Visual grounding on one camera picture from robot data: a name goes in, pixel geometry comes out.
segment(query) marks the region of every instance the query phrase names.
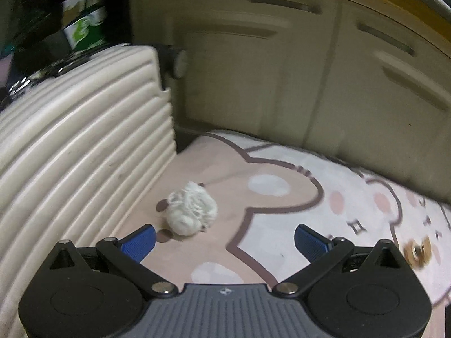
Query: cabinet door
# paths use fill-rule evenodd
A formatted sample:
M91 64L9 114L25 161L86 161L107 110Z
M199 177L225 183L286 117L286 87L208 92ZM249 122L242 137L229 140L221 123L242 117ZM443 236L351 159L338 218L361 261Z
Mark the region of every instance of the cabinet door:
M138 42L159 40L188 51L187 76L174 90L186 117L302 143L337 0L140 0L139 4Z
M431 166L425 156L449 121L450 74L449 58L429 42L385 16L344 3L307 147L419 183L418 171Z

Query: mattress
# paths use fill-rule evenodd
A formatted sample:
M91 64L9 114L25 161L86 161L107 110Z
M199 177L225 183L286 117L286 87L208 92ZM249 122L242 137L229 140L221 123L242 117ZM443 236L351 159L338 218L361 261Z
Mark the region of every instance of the mattress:
M166 197L194 181L218 205L206 232L180 237L165 222ZM305 224L358 246L388 238L402 250L428 236L432 257L415 273L434 310L424 337L443 338L451 302L451 208L361 168L235 132L198 137L115 230L152 224L156 246L142 264L175 283L267 283L309 264L294 244Z

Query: plush toy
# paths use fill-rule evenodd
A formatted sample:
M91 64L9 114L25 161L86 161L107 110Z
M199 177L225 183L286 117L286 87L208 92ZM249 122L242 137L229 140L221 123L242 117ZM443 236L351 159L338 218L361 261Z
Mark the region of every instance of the plush toy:
M166 220L172 231L181 236L206 231L218 216L215 200L204 187L192 181L182 190L172 192L167 201Z

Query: white padded headboard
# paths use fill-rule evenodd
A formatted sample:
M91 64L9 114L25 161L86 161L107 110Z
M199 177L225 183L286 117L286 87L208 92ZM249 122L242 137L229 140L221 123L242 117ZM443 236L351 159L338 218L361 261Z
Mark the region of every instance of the white padded headboard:
M0 114L0 337L55 243L114 235L173 159L169 96L155 49L120 45Z

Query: cabinet handle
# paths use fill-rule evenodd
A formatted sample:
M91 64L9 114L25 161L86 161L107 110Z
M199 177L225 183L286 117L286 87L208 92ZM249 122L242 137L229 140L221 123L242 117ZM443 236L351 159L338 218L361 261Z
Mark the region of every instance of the cabinet handle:
M321 8L319 6L307 5L304 3L297 3L296 1L289 0L250 0L252 3L265 3L268 5L276 5L289 7L291 9L297 9L302 11L311 12L313 14L321 14Z
M395 38L381 32L380 30L374 29L363 23L357 24L357 29L359 29L362 32L369 33L372 36L375 36L376 38L382 39L384 42L387 42L388 44L400 49L401 51L408 53L412 57L415 57L415 51L413 48L411 48L408 45L405 45L404 43L396 40Z
M402 60L382 51L374 53L387 78L430 103L437 109L448 112L451 108L450 93L421 71Z

